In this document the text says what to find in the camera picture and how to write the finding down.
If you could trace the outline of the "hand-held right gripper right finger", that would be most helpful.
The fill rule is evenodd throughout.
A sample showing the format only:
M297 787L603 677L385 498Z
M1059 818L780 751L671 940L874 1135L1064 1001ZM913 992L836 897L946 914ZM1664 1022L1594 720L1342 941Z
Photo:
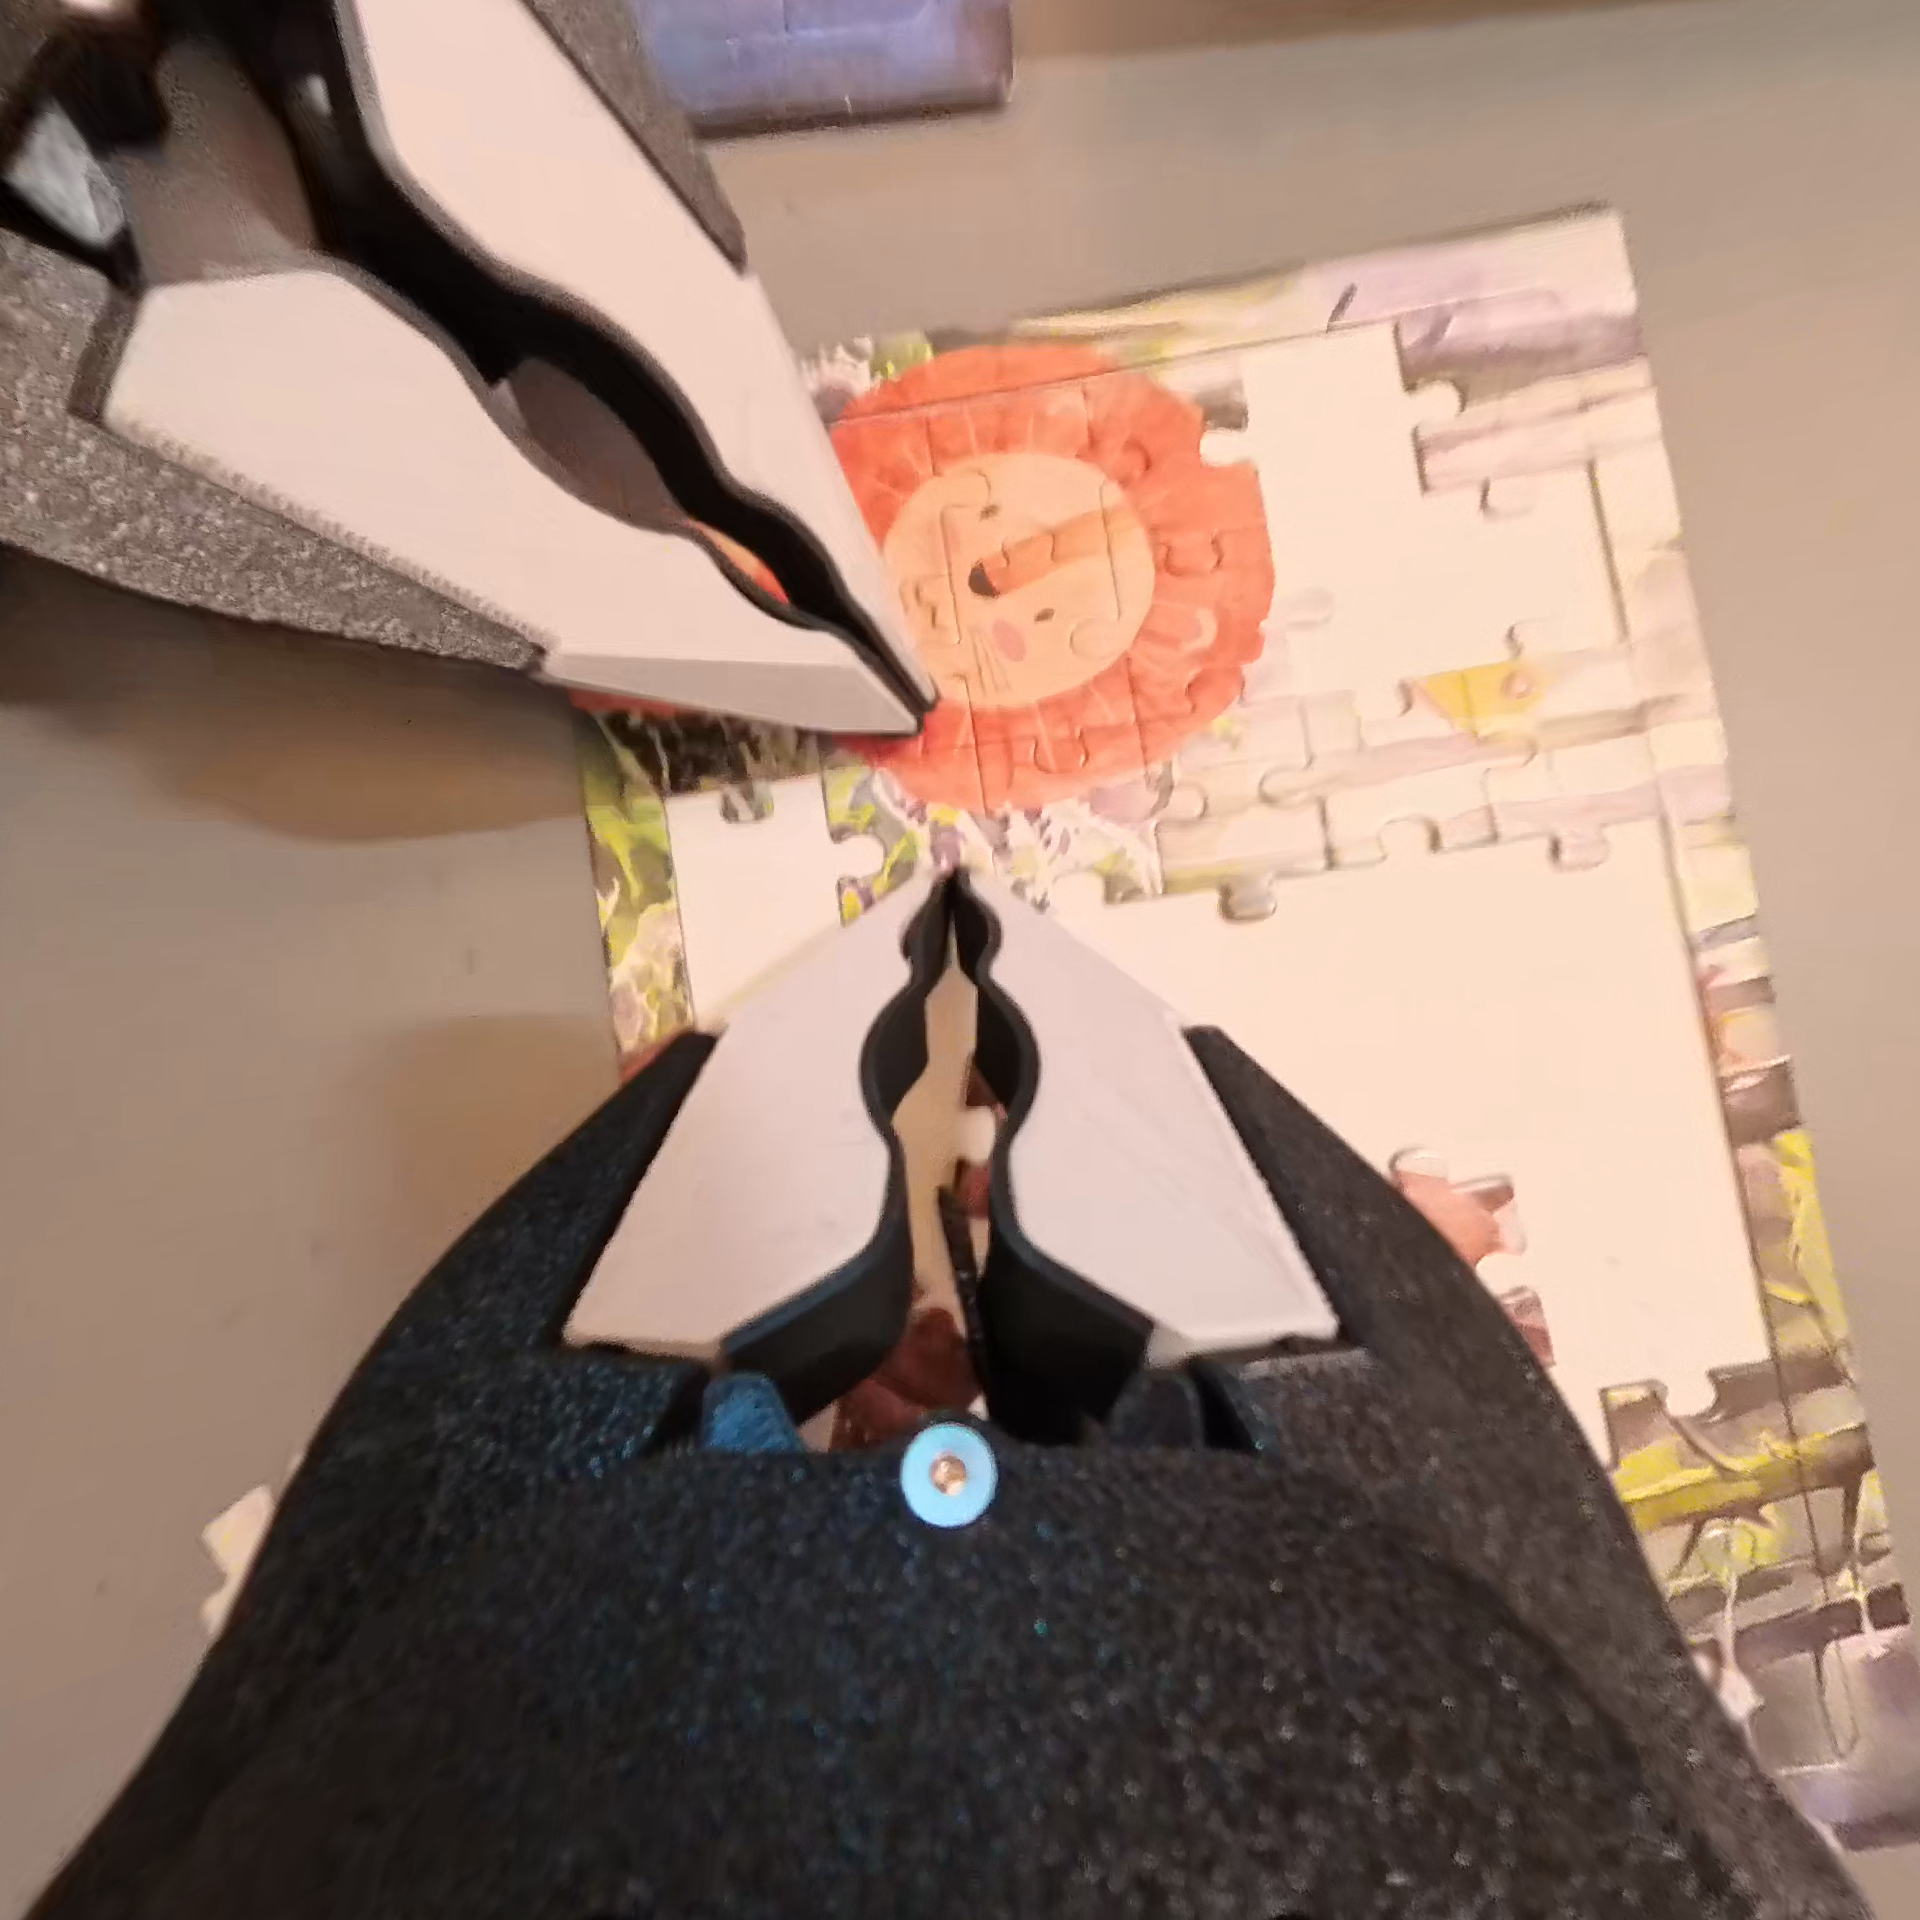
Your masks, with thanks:
M1176 1008L984 876L951 876L951 945L1000 1110L974 1292L993 1419L1067 1443L1141 1373L1332 1341Z

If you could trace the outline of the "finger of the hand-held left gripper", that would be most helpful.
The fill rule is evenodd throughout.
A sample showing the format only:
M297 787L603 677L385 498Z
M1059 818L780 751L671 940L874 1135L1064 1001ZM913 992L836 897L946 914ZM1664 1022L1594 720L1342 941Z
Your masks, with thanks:
M909 621L705 156L619 4L338 4L391 192L507 299L515 339L645 446L719 589L664 611L641 700L928 710Z
M455 352L347 271L145 292L102 418L490 617L550 682L791 729L918 729L851 638L767 599L697 533L570 493Z

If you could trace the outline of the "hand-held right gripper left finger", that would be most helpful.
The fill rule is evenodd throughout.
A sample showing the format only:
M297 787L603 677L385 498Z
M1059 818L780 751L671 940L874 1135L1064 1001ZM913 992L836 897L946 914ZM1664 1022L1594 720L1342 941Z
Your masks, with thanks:
M909 1325L898 1106L926 1069L946 879L922 876L737 1003L564 1341L760 1373L810 1419Z

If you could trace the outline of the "jigsaw puzzle frame board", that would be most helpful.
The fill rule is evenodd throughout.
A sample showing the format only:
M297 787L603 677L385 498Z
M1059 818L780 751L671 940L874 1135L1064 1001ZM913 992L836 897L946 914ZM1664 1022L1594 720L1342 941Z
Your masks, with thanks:
M803 357L852 395L1083 343L1257 470L1261 652L1160 767L925 801L831 738L597 710L624 1066L925 866L1055 908L1378 1168L1514 1180L1557 1380L1720 1702L1845 1850L1914 1843L1914 1636L1777 1020L1617 212Z

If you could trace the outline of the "assembled orange lion pieces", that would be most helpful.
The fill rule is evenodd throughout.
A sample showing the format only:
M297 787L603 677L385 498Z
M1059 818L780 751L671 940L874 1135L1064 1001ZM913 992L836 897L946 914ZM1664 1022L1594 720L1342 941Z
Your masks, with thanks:
M1083 343L958 348L852 395L828 437L937 700L916 737L836 743L993 815L1143 777L1222 719L1275 563L1257 470L1205 433Z

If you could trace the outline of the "plain brown puzzle piece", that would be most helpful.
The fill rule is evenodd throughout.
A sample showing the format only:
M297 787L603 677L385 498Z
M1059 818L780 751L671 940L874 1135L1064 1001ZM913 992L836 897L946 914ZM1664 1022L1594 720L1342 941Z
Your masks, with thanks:
M831 1452L879 1448L935 1411L983 1405L977 1384L977 1285L987 1252L987 1159L1003 1106L969 1071L950 1146L931 1158L937 1238L916 1257L906 1330L890 1354L836 1405Z

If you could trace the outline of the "space themed puzzle board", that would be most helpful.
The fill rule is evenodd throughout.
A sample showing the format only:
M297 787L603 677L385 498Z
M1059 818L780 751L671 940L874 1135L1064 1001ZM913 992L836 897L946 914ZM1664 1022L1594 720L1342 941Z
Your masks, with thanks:
M702 137L993 111L1008 3L631 3L658 78Z

